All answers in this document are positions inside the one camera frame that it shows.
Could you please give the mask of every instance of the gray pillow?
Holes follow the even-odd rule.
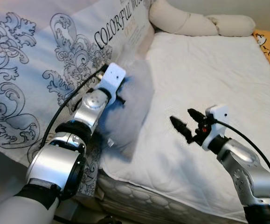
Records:
[[[97,131],[104,138],[102,149],[118,150],[131,159],[152,101],[152,77],[147,61],[125,47],[116,63],[126,70],[125,82],[118,90],[125,104],[116,99],[108,106],[99,119]]]

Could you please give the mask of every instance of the bed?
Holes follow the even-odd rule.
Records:
[[[215,155],[188,146],[168,118],[177,116],[193,130],[188,108],[226,103],[230,124],[270,160],[270,64],[255,39],[154,35],[153,0],[55,2],[0,3],[0,152],[28,166],[55,111],[81,80],[115,62],[122,44],[141,54],[149,49],[155,93],[133,159],[113,150],[99,159],[98,147],[88,147],[78,197],[99,194],[106,211],[141,223],[245,222]],[[54,127],[97,82],[65,107]]]
[[[131,162],[103,151],[102,206],[142,223],[241,223],[243,207],[211,152],[188,145],[171,115],[196,124],[188,108],[229,105],[230,124],[270,160],[270,65],[254,37],[190,37],[158,32],[146,56],[155,94]],[[246,144],[231,131],[227,136]]]

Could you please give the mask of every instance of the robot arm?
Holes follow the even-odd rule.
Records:
[[[170,120],[175,129],[183,134],[188,143],[196,142],[204,150],[212,151],[217,160],[230,174],[246,219],[250,224],[270,224],[270,172],[263,168],[256,153],[238,141],[224,136],[226,127],[215,123],[215,119],[228,122],[228,108],[216,105],[206,110],[206,116],[188,110],[198,122],[196,135],[175,117]]]
[[[101,82],[87,92],[70,120],[30,164],[27,184],[0,205],[0,224],[49,224],[59,201],[76,194],[85,165],[86,145],[106,106],[116,99],[125,71],[111,63]]]

